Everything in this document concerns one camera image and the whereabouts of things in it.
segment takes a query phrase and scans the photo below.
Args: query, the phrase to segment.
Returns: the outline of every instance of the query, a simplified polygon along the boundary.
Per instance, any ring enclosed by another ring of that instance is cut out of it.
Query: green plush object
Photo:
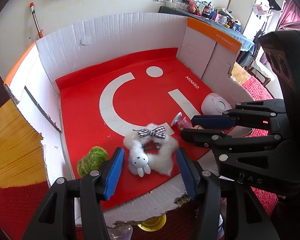
[[[82,157],[77,163],[77,171],[80,177],[88,174],[90,171],[98,170],[101,164],[108,160],[109,156],[105,149],[95,146],[87,155]]]

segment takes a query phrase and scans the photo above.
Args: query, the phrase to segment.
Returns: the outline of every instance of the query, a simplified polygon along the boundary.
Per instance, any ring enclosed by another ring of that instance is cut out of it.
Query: cardboard box
[[[249,93],[234,82],[231,70],[241,44],[232,37],[192,18],[170,14],[123,14],[77,22],[51,33],[33,44],[10,71],[5,86],[14,103],[42,135],[47,179],[74,179],[70,165],[56,79],[127,54],[163,48],[178,48],[177,59],[232,107],[252,101]],[[237,127],[233,136],[250,129]],[[201,165],[218,173],[212,152]],[[178,207],[186,194],[177,175],[143,196],[104,212],[108,226],[143,221]],[[76,201],[76,224],[81,224]]]

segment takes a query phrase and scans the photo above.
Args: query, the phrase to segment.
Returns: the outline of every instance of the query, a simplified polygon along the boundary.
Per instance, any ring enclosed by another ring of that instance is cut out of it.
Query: yellow plastic lid
[[[167,221],[167,217],[164,214],[161,217],[152,218],[146,221],[143,221],[141,224],[138,224],[142,230],[147,232],[154,232],[161,229]]]

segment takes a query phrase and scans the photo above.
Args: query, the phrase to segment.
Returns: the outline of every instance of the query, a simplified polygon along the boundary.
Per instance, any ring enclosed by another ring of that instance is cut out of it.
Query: bunny figurine
[[[151,169],[148,165],[148,156],[144,153],[139,153],[136,155],[133,155],[131,158],[131,164],[133,167],[135,167],[138,171],[138,175],[140,177],[143,177],[144,172],[146,174],[150,174],[151,173]]]

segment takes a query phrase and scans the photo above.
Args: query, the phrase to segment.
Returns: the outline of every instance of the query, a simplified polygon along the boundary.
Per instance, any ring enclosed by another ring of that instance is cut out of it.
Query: black and white checkered bow
[[[166,135],[163,133],[166,129],[164,126],[157,127],[156,129],[153,129],[152,131],[149,131],[147,129],[142,129],[142,130],[134,130],[137,132],[140,138],[145,137],[145,136],[156,136],[161,139],[165,139]]]

